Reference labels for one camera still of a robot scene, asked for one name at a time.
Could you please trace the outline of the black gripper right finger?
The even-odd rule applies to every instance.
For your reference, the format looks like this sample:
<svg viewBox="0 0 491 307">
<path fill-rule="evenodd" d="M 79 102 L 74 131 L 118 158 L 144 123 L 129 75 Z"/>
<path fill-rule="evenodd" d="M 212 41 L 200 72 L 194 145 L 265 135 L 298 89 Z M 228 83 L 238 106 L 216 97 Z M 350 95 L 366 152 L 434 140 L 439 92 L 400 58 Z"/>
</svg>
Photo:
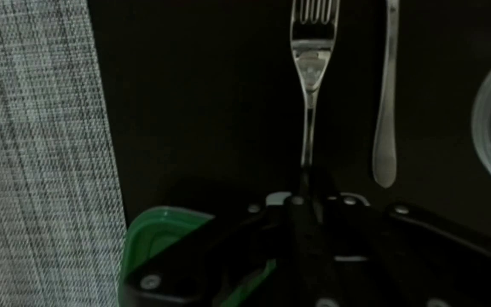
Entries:
<svg viewBox="0 0 491 307">
<path fill-rule="evenodd" d="M 349 213 L 362 208 L 357 194 L 344 193 L 326 198 L 326 228 L 335 263 L 366 263 L 369 259 L 359 232 L 350 223 Z"/>
</svg>

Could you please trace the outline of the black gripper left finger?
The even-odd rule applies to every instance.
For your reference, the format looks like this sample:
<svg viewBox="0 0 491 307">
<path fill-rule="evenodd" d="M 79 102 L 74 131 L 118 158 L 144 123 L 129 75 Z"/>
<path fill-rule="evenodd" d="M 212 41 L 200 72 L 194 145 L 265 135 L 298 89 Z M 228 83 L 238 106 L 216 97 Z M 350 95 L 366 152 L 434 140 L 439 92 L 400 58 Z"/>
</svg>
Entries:
<svg viewBox="0 0 491 307">
<path fill-rule="evenodd" d="M 313 268 L 320 257 L 320 230 L 311 203 L 291 191 L 274 191 L 263 205 L 262 232 L 269 254 L 292 268 Z"/>
</svg>

